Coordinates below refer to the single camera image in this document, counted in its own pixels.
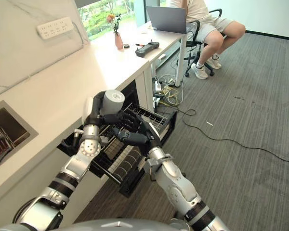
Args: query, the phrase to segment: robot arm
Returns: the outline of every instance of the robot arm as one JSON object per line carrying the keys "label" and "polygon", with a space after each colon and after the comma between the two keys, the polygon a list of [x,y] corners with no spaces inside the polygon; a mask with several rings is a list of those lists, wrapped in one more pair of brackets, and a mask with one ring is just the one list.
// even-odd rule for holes
{"label": "robot arm", "polygon": [[[116,97],[124,98],[121,92],[115,93],[118,94]],[[132,129],[135,122],[131,116],[129,117],[122,111],[118,112],[110,108],[104,109],[104,113],[109,114],[101,114],[104,95],[105,91],[102,91],[94,98],[89,97],[86,100],[82,116],[83,130],[76,129],[74,134],[76,138],[82,134],[77,153],[70,157],[50,185],[15,218],[15,223],[31,231],[58,228],[63,219],[60,210],[65,208],[71,194],[89,170],[91,161],[99,154],[101,143],[108,142],[99,136],[99,127],[103,124],[123,123]]]}
{"label": "robot arm", "polygon": [[129,133],[113,129],[122,142],[139,146],[142,155],[147,157],[144,169],[156,179],[165,191],[169,201],[193,228],[194,231],[229,231],[221,219],[214,215],[196,192],[193,184],[187,180],[165,154],[153,126],[137,117],[140,121],[139,133]]}

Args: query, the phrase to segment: flower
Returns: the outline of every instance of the flower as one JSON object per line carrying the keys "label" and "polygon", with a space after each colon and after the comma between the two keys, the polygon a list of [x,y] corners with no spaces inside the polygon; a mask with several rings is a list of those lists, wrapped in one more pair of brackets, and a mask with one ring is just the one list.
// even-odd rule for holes
{"label": "flower", "polygon": [[112,25],[112,27],[114,29],[114,33],[116,35],[118,34],[119,21],[120,20],[121,20],[121,14],[119,14],[119,15],[109,14],[106,18],[106,21]]}
{"label": "flower", "polygon": [[115,15],[114,14],[110,14],[107,16],[106,20],[108,23],[112,23],[112,21],[115,19]]}

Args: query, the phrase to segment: person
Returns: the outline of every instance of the person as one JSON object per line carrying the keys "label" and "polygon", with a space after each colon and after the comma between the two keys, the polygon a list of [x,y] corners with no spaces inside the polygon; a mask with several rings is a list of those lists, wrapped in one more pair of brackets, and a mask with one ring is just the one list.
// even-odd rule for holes
{"label": "person", "polygon": [[204,63],[207,62],[212,68],[219,69],[220,54],[238,41],[245,33],[245,26],[236,21],[226,18],[213,17],[204,0],[167,0],[168,7],[180,7],[186,9],[186,22],[200,21],[200,29],[196,40],[206,43],[207,46],[201,52],[198,62],[191,68],[199,79],[208,77]]}

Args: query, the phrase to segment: knee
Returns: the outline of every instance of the knee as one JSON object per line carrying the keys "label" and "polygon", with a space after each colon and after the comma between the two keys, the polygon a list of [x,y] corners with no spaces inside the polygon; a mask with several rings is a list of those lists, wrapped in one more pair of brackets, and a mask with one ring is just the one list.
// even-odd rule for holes
{"label": "knee", "polygon": [[242,37],[244,35],[246,31],[246,28],[243,24],[239,24],[238,28],[237,28],[237,32],[236,32],[236,36],[238,38]]}
{"label": "knee", "polygon": [[218,32],[210,40],[210,43],[208,45],[210,45],[215,50],[218,50],[222,46],[222,44],[223,44],[223,36],[221,35],[221,33]]}

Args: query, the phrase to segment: gray carpet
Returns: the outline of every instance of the gray carpet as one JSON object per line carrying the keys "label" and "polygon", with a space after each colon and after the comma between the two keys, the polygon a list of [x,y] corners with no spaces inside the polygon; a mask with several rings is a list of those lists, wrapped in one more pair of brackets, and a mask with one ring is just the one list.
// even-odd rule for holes
{"label": "gray carpet", "polygon": [[[157,74],[174,74],[174,58]],[[179,108],[197,111],[184,120],[215,139],[235,139],[289,160],[289,41],[245,34],[220,62],[222,69],[207,80],[192,71],[184,78]],[[179,113],[164,150],[212,211],[233,231],[289,231],[289,163],[232,141],[210,140],[182,117]],[[164,192],[145,176],[130,199],[108,181],[76,222],[111,217],[168,222],[173,213]]]}

